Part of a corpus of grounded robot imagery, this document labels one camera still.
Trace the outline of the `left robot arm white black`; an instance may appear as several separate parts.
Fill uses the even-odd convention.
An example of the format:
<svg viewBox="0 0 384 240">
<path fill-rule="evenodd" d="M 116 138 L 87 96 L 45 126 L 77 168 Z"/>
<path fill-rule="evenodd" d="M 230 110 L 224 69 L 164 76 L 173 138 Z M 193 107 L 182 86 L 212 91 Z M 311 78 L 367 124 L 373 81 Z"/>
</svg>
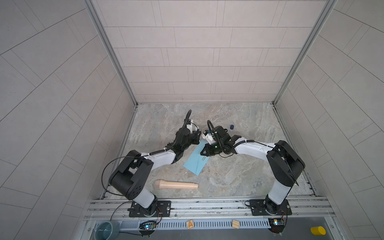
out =
<svg viewBox="0 0 384 240">
<path fill-rule="evenodd" d="M 108 181 L 102 181 L 102 187 L 107 193 L 132 201 L 134 207 L 129 211 L 135 217 L 152 217 L 155 214 L 170 216 L 171 203 L 159 201 L 145 188 L 145 184 L 152 170 L 176 163 L 183 157 L 185 150 L 200 143 L 201 131 L 190 119 L 191 113 L 191 110 L 187 112 L 182 127 L 176 132 L 175 140 L 163 149 L 147 154 L 132 150 L 126 156 L 108 163 L 110 165 L 117 160 L 121 161 Z"/>
</svg>

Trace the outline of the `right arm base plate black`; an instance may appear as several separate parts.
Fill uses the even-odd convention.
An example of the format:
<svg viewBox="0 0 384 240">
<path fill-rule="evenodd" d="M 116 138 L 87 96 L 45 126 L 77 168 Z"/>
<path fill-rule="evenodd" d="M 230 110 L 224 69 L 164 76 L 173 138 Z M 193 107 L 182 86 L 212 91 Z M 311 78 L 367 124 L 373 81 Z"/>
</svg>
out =
<svg viewBox="0 0 384 240">
<path fill-rule="evenodd" d="M 280 205 L 271 200 L 248 200 L 245 206 L 251 209 L 253 216 L 292 215 L 292 210 L 287 199 Z"/>
</svg>

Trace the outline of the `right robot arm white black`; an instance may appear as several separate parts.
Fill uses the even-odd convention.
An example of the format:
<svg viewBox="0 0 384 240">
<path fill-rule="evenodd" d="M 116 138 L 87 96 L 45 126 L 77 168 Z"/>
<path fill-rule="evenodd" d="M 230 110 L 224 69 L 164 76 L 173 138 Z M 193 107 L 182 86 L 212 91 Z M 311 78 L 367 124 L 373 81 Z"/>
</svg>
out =
<svg viewBox="0 0 384 240">
<path fill-rule="evenodd" d="M 282 212 L 288 194 L 298 184 L 297 179 L 306 167 L 301 157 L 283 140 L 275 144 L 261 143 L 239 135 L 230 136 L 227 129 L 214 127 L 209 120 L 207 126 L 208 129 L 203 133 L 203 139 L 207 143 L 201 155 L 211 157 L 224 154 L 223 158 L 247 155 L 268 162 L 275 181 L 259 209 L 269 215 Z"/>
</svg>

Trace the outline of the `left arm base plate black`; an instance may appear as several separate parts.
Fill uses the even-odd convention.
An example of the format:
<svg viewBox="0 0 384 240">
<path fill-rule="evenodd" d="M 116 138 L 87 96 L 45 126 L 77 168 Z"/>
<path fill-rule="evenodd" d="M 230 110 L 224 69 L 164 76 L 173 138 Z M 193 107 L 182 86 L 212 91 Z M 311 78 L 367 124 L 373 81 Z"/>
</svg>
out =
<svg viewBox="0 0 384 240">
<path fill-rule="evenodd" d="M 151 218 L 151 217 L 169 217 L 171 210 L 171 201 L 155 200 L 148 208 L 144 208 L 136 202 L 133 202 L 129 208 L 130 218 Z"/>
</svg>

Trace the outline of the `teal paper envelope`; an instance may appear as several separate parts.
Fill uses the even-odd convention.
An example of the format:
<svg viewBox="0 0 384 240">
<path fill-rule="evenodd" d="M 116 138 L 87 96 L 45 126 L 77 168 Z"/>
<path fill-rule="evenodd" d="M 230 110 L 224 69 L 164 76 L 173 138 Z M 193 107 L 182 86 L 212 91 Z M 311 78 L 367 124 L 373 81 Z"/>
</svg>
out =
<svg viewBox="0 0 384 240">
<path fill-rule="evenodd" d="M 187 159 L 183 167 L 190 171 L 191 173 L 195 174 L 196 176 L 199 176 L 201 171 L 203 170 L 204 166 L 208 162 L 210 157 L 202 156 L 201 152 L 207 142 L 200 141 L 200 143 L 197 145 L 195 150 L 192 152 L 190 157 Z"/>
</svg>

